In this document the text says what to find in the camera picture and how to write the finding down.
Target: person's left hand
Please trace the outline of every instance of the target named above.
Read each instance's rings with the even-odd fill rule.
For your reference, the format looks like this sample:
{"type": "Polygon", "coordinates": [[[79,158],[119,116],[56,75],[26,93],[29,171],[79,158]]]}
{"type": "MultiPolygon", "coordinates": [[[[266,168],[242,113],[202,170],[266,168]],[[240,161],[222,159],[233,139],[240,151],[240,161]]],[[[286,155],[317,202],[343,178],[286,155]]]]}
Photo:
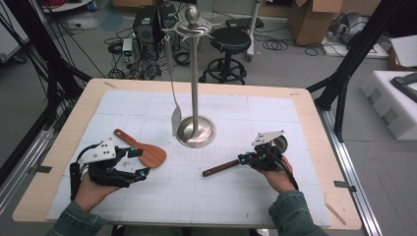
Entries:
{"type": "Polygon", "coordinates": [[[80,188],[74,202],[76,202],[85,212],[90,212],[99,205],[105,197],[119,190],[120,187],[98,185],[89,178],[89,173],[83,175],[80,188]]]}

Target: sleeve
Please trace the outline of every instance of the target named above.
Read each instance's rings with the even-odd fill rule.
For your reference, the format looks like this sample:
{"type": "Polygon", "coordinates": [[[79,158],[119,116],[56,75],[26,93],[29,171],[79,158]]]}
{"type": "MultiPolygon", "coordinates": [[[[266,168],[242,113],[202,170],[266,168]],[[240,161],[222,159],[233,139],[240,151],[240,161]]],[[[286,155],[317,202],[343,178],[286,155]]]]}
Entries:
{"type": "Polygon", "coordinates": [[[279,236],[327,235],[321,227],[314,224],[304,194],[300,191],[279,194],[268,212],[279,236]]]}
{"type": "Polygon", "coordinates": [[[105,220],[100,216],[84,212],[77,203],[71,202],[46,236],[92,236],[101,229],[104,223],[105,220]]]}

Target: wooden table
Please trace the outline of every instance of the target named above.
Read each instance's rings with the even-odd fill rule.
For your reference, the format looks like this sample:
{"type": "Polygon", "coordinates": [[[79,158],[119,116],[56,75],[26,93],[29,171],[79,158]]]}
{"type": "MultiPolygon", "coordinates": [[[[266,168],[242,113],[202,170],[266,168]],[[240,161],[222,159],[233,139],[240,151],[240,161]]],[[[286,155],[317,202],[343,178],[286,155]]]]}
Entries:
{"type": "MultiPolygon", "coordinates": [[[[189,83],[175,83],[174,86],[176,92],[191,92],[189,83]]],[[[101,97],[109,89],[170,92],[171,84],[169,82],[91,80],[42,163],[44,166],[52,166],[52,170],[47,174],[35,174],[13,214],[16,221],[46,221],[45,218],[56,195],[62,173],[75,153],[101,97]]],[[[309,92],[303,88],[199,84],[199,93],[233,93],[292,99],[329,210],[331,219],[329,229],[357,230],[362,226],[349,191],[346,188],[334,186],[333,181],[344,181],[344,179],[309,92]]]]}

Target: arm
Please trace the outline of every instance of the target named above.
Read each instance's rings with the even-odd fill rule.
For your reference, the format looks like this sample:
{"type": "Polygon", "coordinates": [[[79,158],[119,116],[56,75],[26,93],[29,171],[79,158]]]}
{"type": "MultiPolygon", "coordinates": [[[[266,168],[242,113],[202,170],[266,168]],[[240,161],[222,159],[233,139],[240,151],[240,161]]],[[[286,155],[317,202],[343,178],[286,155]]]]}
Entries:
{"type": "Polygon", "coordinates": [[[89,212],[99,205],[106,196],[118,189],[118,187],[97,185],[89,178],[89,174],[85,173],[74,201],[61,213],[46,236],[95,235],[105,220],[89,212]]]}
{"type": "MultiPolygon", "coordinates": [[[[283,157],[284,163],[292,172],[292,166],[283,157]]],[[[260,170],[270,186],[279,195],[268,212],[279,236],[285,235],[327,235],[325,231],[314,224],[304,194],[295,190],[285,172],[281,170],[260,170]]]]}

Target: small wooden piece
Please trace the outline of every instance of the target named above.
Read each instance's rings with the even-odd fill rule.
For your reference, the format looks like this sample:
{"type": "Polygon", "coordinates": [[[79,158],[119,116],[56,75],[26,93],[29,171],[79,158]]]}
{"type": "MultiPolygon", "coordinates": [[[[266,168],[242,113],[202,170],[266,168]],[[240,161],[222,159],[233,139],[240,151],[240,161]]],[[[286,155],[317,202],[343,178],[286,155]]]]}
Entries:
{"type": "Polygon", "coordinates": [[[147,167],[156,168],[166,159],[166,152],[160,147],[141,144],[120,129],[114,130],[113,133],[128,145],[142,149],[144,153],[139,157],[139,160],[147,167]]]}
{"type": "Polygon", "coordinates": [[[208,170],[203,171],[203,176],[208,177],[212,174],[215,174],[215,173],[220,172],[222,170],[225,170],[225,169],[228,169],[228,168],[233,167],[235,165],[238,165],[239,163],[240,163],[239,159],[235,159],[235,160],[229,161],[227,163],[221,164],[219,166],[215,166],[212,169],[208,169],[208,170]]]}

